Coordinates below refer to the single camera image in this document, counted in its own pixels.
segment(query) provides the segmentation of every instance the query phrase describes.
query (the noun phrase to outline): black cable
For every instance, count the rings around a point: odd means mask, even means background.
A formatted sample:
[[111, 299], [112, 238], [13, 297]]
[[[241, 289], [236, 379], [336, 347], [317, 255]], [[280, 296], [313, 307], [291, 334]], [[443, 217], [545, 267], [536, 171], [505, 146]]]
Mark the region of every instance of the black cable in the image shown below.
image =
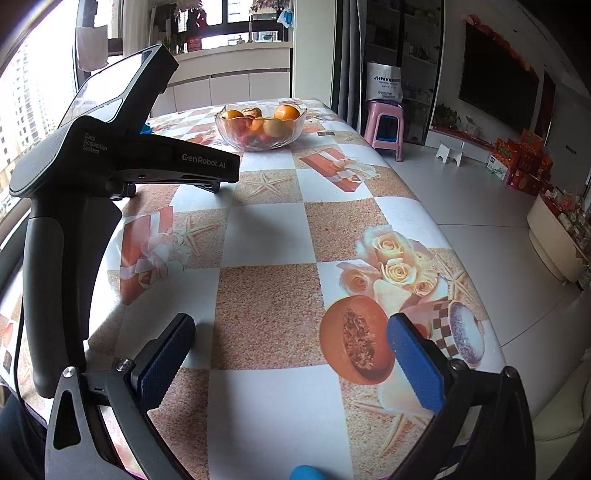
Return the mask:
[[18, 358], [20, 357], [20, 354], [21, 354], [22, 331], [24, 330], [24, 326], [25, 326], [25, 307], [23, 305], [23, 302], [21, 301], [21, 319], [18, 322], [17, 346], [16, 346], [16, 350], [14, 351], [14, 365], [12, 367], [13, 368], [12, 375], [14, 377], [14, 391], [17, 394], [17, 400], [22, 408], [22, 411], [24, 413], [24, 417], [27, 421], [27, 424], [29, 425], [29, 428], [35, 433], [35, 435], [37, 435], [37, 437], [39, 437], [41, 440], [43, 440], [45, 442], [45, 438], [43, 437], [43, 435], [41, 435], [38, 432], [38, 430], [31, 424], [31, 420], [29, 419], [29, 416], [31, 414], [27, 410], [27, 406], [25, 405], [25, 400], [21, 396], [21, 389], [18, 386]]

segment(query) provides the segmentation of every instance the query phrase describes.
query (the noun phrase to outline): blue gripper pad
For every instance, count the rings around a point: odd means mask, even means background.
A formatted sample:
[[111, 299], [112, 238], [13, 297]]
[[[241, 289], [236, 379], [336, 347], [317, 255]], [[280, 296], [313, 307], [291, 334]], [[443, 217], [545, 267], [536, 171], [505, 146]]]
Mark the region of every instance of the blue gripper pad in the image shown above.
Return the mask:
[[388, 320], [387, 338], [421, 406], [436, 415], [445, 402], [443, 379], [421, 346], [419, 332], [405, 314], [396, 313]]
[[195, 322], [179, 313], [156, 339], [135, 357], [131, 384], [142, 412], [157, 408], [195, 342]]

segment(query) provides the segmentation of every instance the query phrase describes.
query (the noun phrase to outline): towel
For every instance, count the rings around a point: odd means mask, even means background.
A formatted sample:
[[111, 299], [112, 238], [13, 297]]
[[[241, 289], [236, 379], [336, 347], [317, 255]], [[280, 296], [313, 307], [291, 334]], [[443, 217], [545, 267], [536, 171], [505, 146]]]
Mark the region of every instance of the towel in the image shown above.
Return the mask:
[[93, 72], [107, 66], [107, 26], [76, 27], [76, 53], [78, 68]]

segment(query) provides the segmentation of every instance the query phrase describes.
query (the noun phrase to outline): pink plastic stool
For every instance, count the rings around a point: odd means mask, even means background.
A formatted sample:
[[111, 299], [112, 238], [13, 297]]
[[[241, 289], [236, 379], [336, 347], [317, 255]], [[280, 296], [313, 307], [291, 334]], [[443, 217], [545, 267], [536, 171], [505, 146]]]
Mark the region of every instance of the pink plastic stool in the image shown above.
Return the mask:
[[[370, 101], [368, 124], [363, 136], [373, 148], [396, 151], [396, 161], [402, 161], [403, 113], [401, 106]], [[390, 126], [383, 125], [380, 129], [380, 122], [387, 119]]]

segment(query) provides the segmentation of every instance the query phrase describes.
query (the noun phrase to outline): starfish print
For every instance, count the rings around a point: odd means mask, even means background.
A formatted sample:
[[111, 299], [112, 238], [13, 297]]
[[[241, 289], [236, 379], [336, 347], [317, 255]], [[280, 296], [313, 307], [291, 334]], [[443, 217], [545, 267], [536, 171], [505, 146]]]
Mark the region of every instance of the starfish print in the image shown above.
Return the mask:
[[476, 302], [476, 300], [474, 300], [474, 298], [472, 297], [472, 295], [470, 294], [470, 292], [468, 292], [468, 289], [462, 283], [462, 280], [465, 277], [467, 277], [467, 275], [468, 275], [468, 273], [466, 272], [466, 270], [461, 269], [461, 270], [458, 270], [455, 273], [452, 273], [451, 269], [443, 262], [443, 259], [441, 258], [441, 256], [439, 256], [438, 253], [435, 253], [435, 257], [439, 260], [439, 263], [441, 264], [441, 266], [445, 270], [444, 277], [446, 279], [448, 279], [449, 282], [450, 282], [450, 284], [449, 284], [449, 293], [448, 293], [449, 299], [450, 300], [455, 300], [456, 299], [456, 293], [459, 290], [466, 297], [468, 297], [468, 299], [470, 299], [473, 302]]
[[195, 236], [200, 235], [201, 233], [209, 232], [210, 230], [215, 230], [219, 226], [219, 223], [210, 223], [209, 225], [203, 225], [197, 228], [192, 228], [191, 217], [187, 215], [185, 227], [183, 229], [177, 229], [177, 233], [179, 233], [183, 237], [181, 245], [187, 245], [195, 255], [199, 255], [201, 253], [201, 250], [199, 250], [199, 247], [195, 242]]
[[282, 179], [275, 179], [271, 180], [265, 172], [261, 172], [261, 181], [254, 181], [254, 180], [241, 180], [242, 183], [248, 183], [249, 185], [254, 185], [257, 187], [254, 192], [251, 192], [246, 198], [254, 197], [256, 194], [260, 192], [264, 192], [266, 190], [270, 190], [277, 195], [281, 195], [281, 192], [275, 187], [278, 183], [283, 183], [284, 181], [291, 180], [291, 177], [284, 177]]

